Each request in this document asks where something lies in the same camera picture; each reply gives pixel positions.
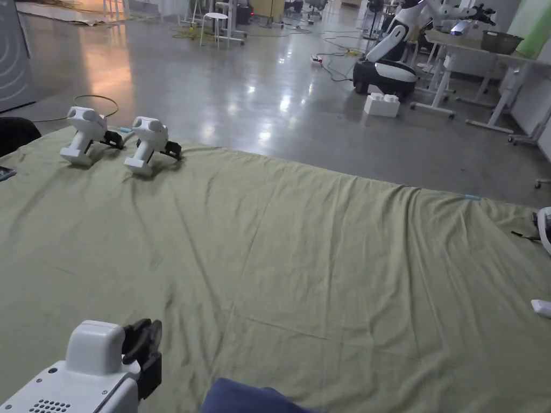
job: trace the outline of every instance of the gray basket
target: gray basket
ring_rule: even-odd
[[[510,55],[523,40],[522,37],[513,36],[508,33],[484,30],[484,36],[482,37],[480,47],[489,52]]]

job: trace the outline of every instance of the white device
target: white device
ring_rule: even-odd
[[[33,413],[135,413],[161,383],[162,324],[140,320],[124,329],[84,321],[66,359],[41,371],[0,406]]]
[[[537,226],[539,238],[542,241],[543,248],[551,254],[551,242],[547,236],[548,229],[551,229],[551,206],[540,209],[537,214]]]
[[[532,308],[540,316],[551,318],[551,302],[543,300],[532,300]]]
[[[90,166],[92,159],[86,154],[92,142],[100,142],[117,149],[123,148],[121,136],[107,130],[105,116],[88,107],[73,106],[67,114],[67,121],[77,130],[68,148],[60,151],[62,158],[71,164]]]
[[[398,96],[372,93],[365,101],[364,112],[368,115],[395,118],[400,109]]]
[[[150,177],[153,174],[149,160],[153,152],[172,156],[181,160],[182,147],[175,142],[169,141],[169,130],[160,120],[138,116],[134,120],[132,130],[138,136],[138,150],[134,157],[127,157],[125,165],[136,175]]]

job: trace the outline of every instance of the green cloth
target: green cloth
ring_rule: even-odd
[[[218,377],[329,412],[551,411],[551,257],[510,233],[532,209],[193,143],[145,180],[135,138],[87,170],[73,134],[0,159],[3,401],[81,321],[150,317],[141,413],[198,411]]]

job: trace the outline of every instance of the white box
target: white box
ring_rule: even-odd
[[[372,93],[365,101],[364,112],[368,115],[395,118],[399,108],[398,96]]]

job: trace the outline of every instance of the white robot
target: white robot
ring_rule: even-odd
[[[150,177],[153,174],[149,160],[153,152],[182,159],[182,147],[176,142],[169,141],[169,130],[160,120],[138,116],[134,120],[132,130],[138,136],[138,150],[134,157],[125,159],[125,165],[136,175]]]
[[[44,369],[0,405],[32,413],[136,413],[161,384],[161,321],[124,328],[85,321],[71,334],[66,359]]]
[[[412,37],[421,12],[428,9],[434,28],[444,20],[472,19],[493,24],[491,9],[484,4],[474,8],[457,8],[441,4],[439,0],[404,0],[402,9],[390,24],[386,37],[371,49],[354,66],[353,82],[357,93],[366,94],[369,85],[377,86],[384,94],[407,97],[415,89],[417,75],[404,63],[399,62]]]
[[[75,127],[77,134],[74,136],[71,145],[60,151],[60,155],[71,164],[92,165],[92,159],[86,152],[94,141],[116,149],[122,149],[124,146],[118,133],[107,130],[105,116],[98,114],[93,109],[73,106],[67,114],[67,121]]]

